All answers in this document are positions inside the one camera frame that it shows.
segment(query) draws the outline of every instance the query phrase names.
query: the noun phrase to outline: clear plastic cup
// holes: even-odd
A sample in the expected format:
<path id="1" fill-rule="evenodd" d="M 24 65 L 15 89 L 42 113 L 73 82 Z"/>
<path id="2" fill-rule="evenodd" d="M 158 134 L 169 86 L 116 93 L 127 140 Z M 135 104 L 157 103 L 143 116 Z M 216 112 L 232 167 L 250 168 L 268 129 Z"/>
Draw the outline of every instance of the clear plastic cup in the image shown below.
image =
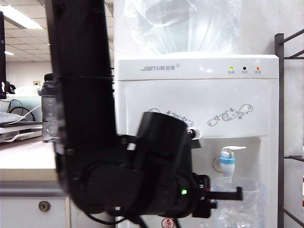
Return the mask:
<path id="1" fill-rule="evenodd" d="M 264 228 L 266 225 L 266 187 L 264 184 L 245 179 L 217 178 L 213 182 L 213 191 L 235 192 L 236 187 L 243 188 L 243 201 L 218 200 L 218 209 L 214 210 L 216 228 Z"/>

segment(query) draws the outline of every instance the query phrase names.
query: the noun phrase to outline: white wall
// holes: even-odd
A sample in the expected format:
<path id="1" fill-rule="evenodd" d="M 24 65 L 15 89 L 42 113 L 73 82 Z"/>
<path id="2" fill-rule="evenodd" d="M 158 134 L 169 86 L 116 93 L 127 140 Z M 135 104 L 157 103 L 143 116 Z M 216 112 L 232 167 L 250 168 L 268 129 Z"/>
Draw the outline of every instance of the white wall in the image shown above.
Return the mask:
<path id="1" fill-rule="evenodd" d="M 33 81 L 44 82 L 44 75 L 52 73 L 51 62 L 7 62 L 6 78 L 16 88 L 33 85 Z"/>
<path id="2" fill-rule="evenodd" d="M 126 54 L 141 54 L 125 23 L 118 16 L 124 0 L 115 1 L 115 59 Z M 243 0 L 240 34 L 237 43 L 240 54 L 274 54 L 274 37 L 285 37 L 304 29 L 304 0 Z M 289 56 L 304 48 L 304 35 L 285 44 Z M 304 137 L 304 60 L 285 61 L 285 153 L 301 154 Z M 304 164 L 285 161 L 285 207 L 304 221 L 302 207 L 302 177 Z M 285 217 L 286 228 L 299 227 Z"/>

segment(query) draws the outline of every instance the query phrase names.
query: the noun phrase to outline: white water dispenser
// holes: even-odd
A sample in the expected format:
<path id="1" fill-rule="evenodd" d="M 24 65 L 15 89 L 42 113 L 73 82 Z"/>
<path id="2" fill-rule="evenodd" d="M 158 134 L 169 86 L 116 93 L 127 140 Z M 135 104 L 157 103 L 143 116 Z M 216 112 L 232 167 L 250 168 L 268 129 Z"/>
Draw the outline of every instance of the white water dispenser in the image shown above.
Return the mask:
<path id="1" fill-rule="evenodd" d="M 115 69 L 118 133 L 136 135 L 143 112 L 178 118 L 203 135 L 192 150 L 193 171 L 212 181 L 223 174 L 213 162 L 225 146 L 244 145 L 234 177 L 266 186 L 266 228 L 276 228 L 278 172 L 278 58 L 274 55 L 173 53 L 151 58 L 118 59 Z M 170 218 L 144 216 L 162 228 Z M 204 219 L 214 227 L 214 218 Z M 187 217 L 183 227 L 199 228 Z M 119 228 L 135 228 L 124 221 Z"/>

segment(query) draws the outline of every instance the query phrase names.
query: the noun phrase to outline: green indicator light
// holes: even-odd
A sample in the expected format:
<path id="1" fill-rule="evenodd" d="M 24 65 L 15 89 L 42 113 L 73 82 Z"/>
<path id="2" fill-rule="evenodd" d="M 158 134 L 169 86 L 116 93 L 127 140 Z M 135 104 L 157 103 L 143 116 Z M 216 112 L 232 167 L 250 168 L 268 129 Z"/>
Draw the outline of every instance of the green indicator light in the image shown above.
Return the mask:
<path id="1" fill-rule="evenodd" d="M 182 194 L 182 195 L 186 195 L 186 194 L 187 194 L 187 189 L 182 189 L 182 190 L 181 190 L 181 194 Z"/>

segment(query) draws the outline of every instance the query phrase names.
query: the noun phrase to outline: red label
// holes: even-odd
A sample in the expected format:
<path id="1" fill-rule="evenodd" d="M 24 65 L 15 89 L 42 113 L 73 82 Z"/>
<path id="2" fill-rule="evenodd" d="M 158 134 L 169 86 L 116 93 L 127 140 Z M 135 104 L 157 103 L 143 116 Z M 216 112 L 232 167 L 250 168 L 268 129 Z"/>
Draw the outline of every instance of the red label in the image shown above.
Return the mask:
<path id="1" fill-rule="evenodd" d="M 174 220 L 172 218 L 164 218 L 161 221 L 162 228 L 174 228 Z"/>

